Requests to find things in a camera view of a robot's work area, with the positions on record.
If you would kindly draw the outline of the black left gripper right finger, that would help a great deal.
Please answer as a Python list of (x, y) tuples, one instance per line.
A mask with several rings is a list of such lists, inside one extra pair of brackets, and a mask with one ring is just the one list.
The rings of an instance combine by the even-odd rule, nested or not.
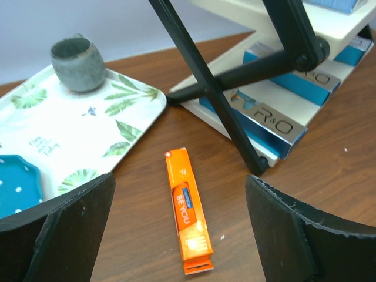
[(375, 227), (346, 220), (249, 175), (247, 208), (266, 281), (375, 281)]

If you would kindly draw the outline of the silver toothpaste box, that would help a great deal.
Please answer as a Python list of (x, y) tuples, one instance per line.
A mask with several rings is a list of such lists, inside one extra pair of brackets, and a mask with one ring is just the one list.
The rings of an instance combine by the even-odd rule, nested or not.
[[(282, 48), (280, 41), (272, 43), (257, 41), (244, 51), (243, 63), (263, 58)], [(341, 83), (340, 78), (320, 68), (310, 72), (294, 71), (286, 73), (270, 78), (270, 81), (318, 106), (325, 104)]]
[(224, 92), (224, 96), (246, 135), (282, 159), (307, 131), (305, 126), (237, 89)]
[(370, 48), (372, 40), (355, 36), (352, 41), (334, 58), (335, 61), (350, 66), (356, 66), (366, 51)]

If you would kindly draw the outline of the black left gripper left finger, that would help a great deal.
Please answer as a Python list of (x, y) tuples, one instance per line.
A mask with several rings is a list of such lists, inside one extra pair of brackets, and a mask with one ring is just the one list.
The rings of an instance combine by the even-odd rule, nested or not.
[(115, 187), (106, 173), (1, 219), (1, 281), (90, 281)]

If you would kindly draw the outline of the blue toothpaste box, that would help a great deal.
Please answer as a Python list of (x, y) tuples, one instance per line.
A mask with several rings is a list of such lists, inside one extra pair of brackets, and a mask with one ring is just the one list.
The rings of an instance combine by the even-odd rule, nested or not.
[(346, 15), (352, 14), (358, 8), (364, 6), (367, 0), (303, 0), (303, 2), (319, 6), (321, 8), (329, 9), (336, 12), (341, 12)]

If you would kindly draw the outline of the orange toothpaste box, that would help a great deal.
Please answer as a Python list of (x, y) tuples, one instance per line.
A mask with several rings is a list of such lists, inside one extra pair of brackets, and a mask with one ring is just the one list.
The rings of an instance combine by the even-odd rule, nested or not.
[(188, 151), (183, 147), (164, 156), (184, 274), (212, 270), (212, 242)]

